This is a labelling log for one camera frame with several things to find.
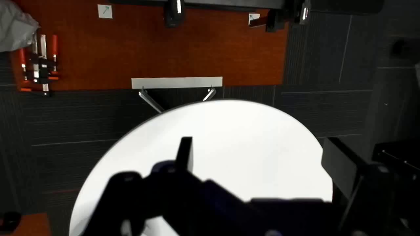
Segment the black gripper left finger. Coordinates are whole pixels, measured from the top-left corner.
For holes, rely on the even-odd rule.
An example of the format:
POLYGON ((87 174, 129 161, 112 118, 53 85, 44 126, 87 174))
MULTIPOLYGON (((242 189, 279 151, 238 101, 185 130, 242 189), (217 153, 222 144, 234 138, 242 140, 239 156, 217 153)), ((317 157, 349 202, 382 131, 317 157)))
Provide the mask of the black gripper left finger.
POLYGON ((137 172, 113 174, 83 229, 83 236, 142 236, 149 179, 137 172))

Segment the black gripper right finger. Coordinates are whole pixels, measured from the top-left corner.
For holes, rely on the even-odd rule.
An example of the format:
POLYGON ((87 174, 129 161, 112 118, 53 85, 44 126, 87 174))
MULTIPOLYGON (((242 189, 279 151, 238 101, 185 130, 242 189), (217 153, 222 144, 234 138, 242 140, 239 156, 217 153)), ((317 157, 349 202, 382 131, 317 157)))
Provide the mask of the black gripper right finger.
POLYGON ((192 136, 184 136, 181 139, 179 151, 176 155, 176 160, 175 160, 176 168, 179 170, 192 170, 193 168, 192 145, 193 145, 192 136))

